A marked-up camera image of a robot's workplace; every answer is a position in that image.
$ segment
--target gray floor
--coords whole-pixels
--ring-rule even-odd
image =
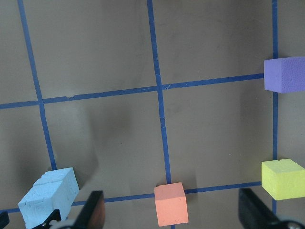
[[[44,99],[156,86],[145,0],[24,0]],[[163,84],[263,73],[273,56],[271,0],[153,0]],[[279,57],[305,56],[305,2],[278,1]],[[0,0],[0,107],[37,101],[17,0]],[[172,182],[184,189],[260,181],[272,159],[273,94],[264,80],[163,90]],[[158,94],[46,103],[57,168],[106,198],[166,184]],[[278,159],[305,167],[305,92],[279,94]],[[37,105],[0,109],[0,209],[17,203],[51,164]],[[253,187],[269,206],[271,197]],[[187,194],[189,224],[242,228],[238,189]],[[72,207],[75,218],[82,206]],[[305,222],[305,198],[277,202]],[[19,212],[8,229],[24,228]],[[158,228],[154,199],[106,203],[106,229]]]

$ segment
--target purple block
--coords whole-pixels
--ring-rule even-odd
[[[305,57],[264,61],[265,89],[279,93],[305,91]]]

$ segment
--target yellow block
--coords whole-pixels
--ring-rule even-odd
[[[262,186],[275,200],[305,197],[305,169],[290,159],[264,161]]]

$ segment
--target cube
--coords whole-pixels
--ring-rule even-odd
[[[262,186],[275,200],[305,197],[305,169],[290,159],[262,162]]]
[[[305,90],[305,57],[264,61],[265,89],[279,93]]]
[[[154,195],[159,227],[189,222],[181,182],[155,187]]]
[[[18,204],[25,227],[31,229],[43,223],[55,209],[66,219],[78,193],[73,168],[46,172]]]

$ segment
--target orange block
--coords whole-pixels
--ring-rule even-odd
[[[154,199],[159,227],[189,222],[186,198],[181,182],[155,187]]]

